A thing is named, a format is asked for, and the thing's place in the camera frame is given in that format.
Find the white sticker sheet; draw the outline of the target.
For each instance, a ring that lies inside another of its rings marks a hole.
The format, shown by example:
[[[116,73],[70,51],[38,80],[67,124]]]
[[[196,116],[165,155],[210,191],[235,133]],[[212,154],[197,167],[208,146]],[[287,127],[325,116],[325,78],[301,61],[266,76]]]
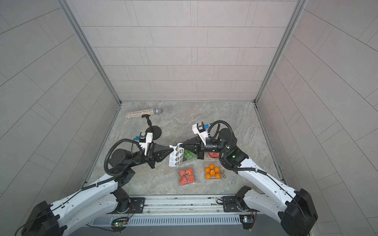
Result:
[[[179,166],[183,162],[184,158],[184,148],[181,147],[181,143],[178,143],[176,146],[169,146],[173,152],[169,155],[169,167]]]

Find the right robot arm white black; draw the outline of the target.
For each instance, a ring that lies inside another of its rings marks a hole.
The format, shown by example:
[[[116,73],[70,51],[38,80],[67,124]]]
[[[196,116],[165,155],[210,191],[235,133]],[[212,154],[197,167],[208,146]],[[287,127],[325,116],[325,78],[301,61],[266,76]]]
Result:
[[[192,126],[194,138],[179,143],[174,150],[188,150],[203,159],[205,152],[218,153],[220,164],[254,184],[263,193],[244,186],[237,194],[241,209],[257,210],[278,221],[289,236],[308,236],[318,220],[318,214],[309,192],[296,190],[277,180],[260,168],[237,146],[237,138],[225,121],[210,125]]]

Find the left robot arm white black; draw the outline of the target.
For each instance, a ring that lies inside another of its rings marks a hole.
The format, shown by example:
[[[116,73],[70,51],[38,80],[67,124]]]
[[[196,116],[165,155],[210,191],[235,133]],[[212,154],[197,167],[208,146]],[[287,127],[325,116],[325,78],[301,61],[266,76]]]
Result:
[[[172,147],[155,144],[147,138],[117,141],[105,156],[105,174],[101,178],[52,204],[39,203],[16,233],[68,236],[99,216],[113,211],[126,212],[131,202],[122,187],[134,176],[133,167],[147,163],[154,168],[174,151]]]

